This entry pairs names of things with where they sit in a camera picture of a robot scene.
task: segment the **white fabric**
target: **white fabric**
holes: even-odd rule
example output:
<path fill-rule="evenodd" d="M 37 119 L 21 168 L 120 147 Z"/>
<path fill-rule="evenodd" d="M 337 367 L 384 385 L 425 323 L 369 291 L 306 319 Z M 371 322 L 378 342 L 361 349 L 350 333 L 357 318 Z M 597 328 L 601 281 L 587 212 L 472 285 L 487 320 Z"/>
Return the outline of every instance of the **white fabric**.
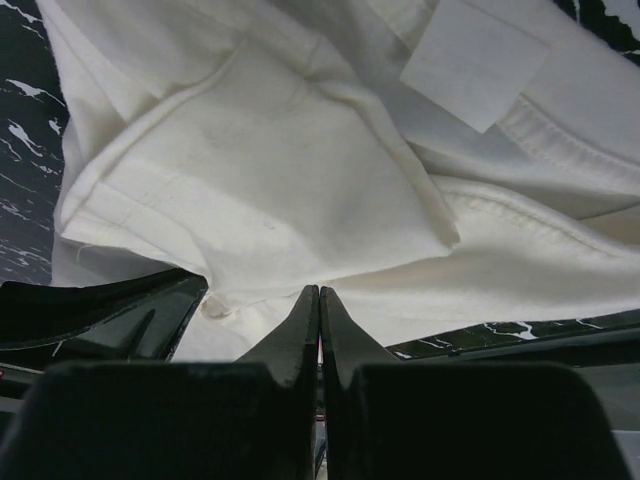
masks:
<path fill-rule="evenodd" d="M 501 122 L 513 138 L 461 126 L 402 86 L 413 37 L 365 0 L 274 3 L 39 3 L 72 117 L 54 284 L 205 275 L 177 360 L 237 358 L 308 283 L 335 287 L 383 344 L 640 307 L 638 247 L 623 243 L 637 239 L 632 162 L 549 130 L 525 97 Z M 512 190 L 430 178 L 414 151 L 561 212 L 585 198 L 593 229 Z"/>
<path fill-rule="evenodd" d="M 480 134 L 399 81 L 437 0 L 271 1 L 328 36 L 430 173 L 504 186 L 577 219 L 640 201 L 640 70 L 553 2 L 466 2 L 551 48 L 507 116 Z"/>
<path fill-rule="evenodd" d="M 461 0 L 442 0 L 400 80 L 484 133 L 504 117 L 548 50 Z"/>

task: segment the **wrinkled fabric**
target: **wrinkled fabric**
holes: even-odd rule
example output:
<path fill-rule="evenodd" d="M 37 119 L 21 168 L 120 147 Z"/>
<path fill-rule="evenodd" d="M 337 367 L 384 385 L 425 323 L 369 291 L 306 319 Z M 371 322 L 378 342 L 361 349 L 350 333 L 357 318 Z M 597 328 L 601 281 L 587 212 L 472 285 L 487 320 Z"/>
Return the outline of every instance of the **wrinkled fabric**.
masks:
<path fill-rule="evenodd" d="M 385 345 L 640 308 L 637 112 L 602 120 L 620 101 L 582 106 L 588 82 L 547 107 L 557 45 L 593 39 L 539 1 L 574 30 L 523 27 L 523 1 L 471 2 L 551 46 L 485 134 L 400 81 L 437 2 L 41 1 L 71 113 L 53 284 L 204 275 L 175 355 L 196 361 L 245 353 L 305 284 Z M 624 91 L 609 54 L 580 61 Z"/>

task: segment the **white label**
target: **white label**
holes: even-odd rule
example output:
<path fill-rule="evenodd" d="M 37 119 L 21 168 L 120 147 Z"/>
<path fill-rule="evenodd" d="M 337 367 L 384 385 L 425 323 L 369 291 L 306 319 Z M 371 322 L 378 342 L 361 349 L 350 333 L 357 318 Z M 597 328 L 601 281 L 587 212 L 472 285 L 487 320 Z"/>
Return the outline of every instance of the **white label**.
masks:
<path fill-rule="evenodd" d="M 549 47 L 460 0 L 441 0 L 400 80 L 484 133 L 509 110 Z"/>

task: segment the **stitched seam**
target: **stitched seam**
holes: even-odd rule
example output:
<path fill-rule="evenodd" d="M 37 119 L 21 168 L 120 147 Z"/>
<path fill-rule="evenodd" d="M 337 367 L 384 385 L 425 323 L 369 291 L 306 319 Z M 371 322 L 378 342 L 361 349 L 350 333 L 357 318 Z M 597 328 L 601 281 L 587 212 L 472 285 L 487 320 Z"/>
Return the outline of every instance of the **stitched seam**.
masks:
<path fill-rule="evenodd" d="M 602 253 L 602 254 L 604 254 L 606 256 L 613 257 L 613 258 L 623 258 L 623 259 L 635 260 L 635 261 L 640 260 L 640 259 L 633 258 L 631 256 L 627 256 L 627 255 L 623 255 L 623 254 L 607 252 L 607 251 L 603 250 L 602 248 L 600 248 L 600 247 L 598 247 L 596 245 L 593 245 L 593 244 L 589 243 L 588 241 L 585 241 L 580 236 L 578 236 L 578 235 L 576 235 L 574 233 L 571 233 L 571 232 L 567 231 L 566 229 L 564 229 L 562 227 L 559 227 L 557 225 L 553 225 L 552 223 L 549 223 L 548 221 L 545 221 L 543 218 L 539 217 L 538 215 L 535 215 L 535 214 L 529 213 L 527 211 L 524 211 L 524 210 L 522 210 L 520 208 L 515 207 L 514 205 L 510 205 L 509 203 L 507 203 L 505 201 L 497 200 L 495 198 L 486 197 L 486 196 L 483 196 L 483 195 L 460 193 L 460 192 L 454 192 L 454 191 L 446 190 L 446 189 L 441 189 L 441 192 L 443 194 L 445 194 L 445 195 L 452 195 L 452 196 L 465 197 L 465 198 L 471 198 L 471 199 L 479 199 L 479 200 L 484 200 L 484 201 L 489 202 L 489 203 L 501 205 L 501 206 L 506 207 L 507 209 L 513 211 L 513 212 L 519 213 L 520 215 L 523 215 L 523 216 L 525 216 L 525 217 L 527 217 L 527 218 L 529 218 L 531 220 L 534 220 L 534 221 L 542 224 L 543 226 L 551 229 L 554 233 L 560 233 L 560 234 L 562 234 L 564 236 L 567 236 L 567 237 L 571 238 L 572 240 L 575 240 L 576 242 L 580 243 L 581 245 L 583 245 L 585 247 L 588 247 L 588 248 L 590 248 L 590 249 L 592 249 L 592 250 L 594 250 L 594 251 L 596 251 L 598 253 Z M 512 219 L 510 219 L 508 217 L 499 215 L 496 212 L 492 212 L 489 208 L 482 208 L 482 207 L 479 207 L 479 206 L 476 206 L 476 205 L 469 205 L 468 203 L 465 203 L 465 206 L 467 208 L 471 208 L 472 210 L 488 213 L 490 215 L 493 215 L 494 217 L 500 218 L 503 221 L 506 221 L 506 222 L 509 222 L 509 223 L 511 223 L 513 225 L 517 225 L 519 227 L 522 227 L 522 225 L 519 224 L 518 222 L 516 222 L 516 221 L 514 221 L 514 220 L 512 220 Z"/>
<path fill-rule="evenodd" d="M 525 125 L 517 127 L 518 123 L 525 123 Z M 504 119 L 498 122 L 497 125 L 509 139 L 534 158 L 546 160 L 563 171 L 579 175 L 585 179 L 589 179 L 591 182 L 593 182 L 593 175 L 588 175 L 585 171 L 580 169 L 579 166 L 581 164 L 602 161 L 609 165 L 605 167 L 601 166 L 599 168 L 601 171 L 611 167 L 615 169 L 625 169 L 625 172 L 616 172 L 616 175 L 613 176 L 616 179 L 625 177 L 627 174 L 635 174 L 636 171 L 637 174 L 640 174 L 640 165 L 629 159 L 622 159 L 600 152 L 584 141 L 577 139 L 558 125 L 554 124 L 549 118 L 545 117 L 533 104 L 528 102 L 522 96 L 517 99 L 517 107 L 515 108 L 515 111 L 512 109 Z M 526 137 L 532 137 L 535 133 L 540 131 L 543 131 L 546 135 L 559 135 L 564 141 L 564 145 L 547 146 L 546 148 L 532 146 L 534 141 L 526 139 Z M 575 158 L 577 155 L 574 153 L 570 155 L 570 160 L 567 163 L 566 161 L 563 162 L 559 159 L 553 158 L 551 156 L 552 154 L 549 153 L 552 149 L 567 147 L 577 149 L 577 155 L 586 155 L 587 158 Z M 606 171 L 604 174 L 607 177 L 612 178 L 612 173 L 613 172 L 611 171 Z"/>

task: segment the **black plastic part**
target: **black plastic part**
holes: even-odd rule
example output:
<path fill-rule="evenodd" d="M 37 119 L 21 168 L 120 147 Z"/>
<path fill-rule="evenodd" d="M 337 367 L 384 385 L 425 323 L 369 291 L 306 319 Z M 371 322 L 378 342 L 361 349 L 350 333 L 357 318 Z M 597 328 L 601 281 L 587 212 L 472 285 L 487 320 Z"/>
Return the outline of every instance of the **black plastic part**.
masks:
<path fill-rule="evenodd" d="M 0 351 L 51 345 L 77 337 L 188 282 L 197 284 L 201 298 L 206 291 L 204 278 L 180 269 L 87 288 L 5 282 L 0 286 Z"/>
<path fill-rule="evenodd" d="M 331 480 L 630 478 L 568 369 L 390 362 L 331 289 L 321 331 Z"/>
<path fill-rule="evenodd" d="M 27 394 L 0 479 L 314 476 L 318 290 L 233 364 L 76 363 Z"/>
<path fill-rule="evenodd" d="M 331 480 L 630 478 L 570 370 L 399 362 L 333 290 L 307 287 L 233 364 L 49 370 L 9 426 L 0 479 L 311 480 L 319 333 Z"/>

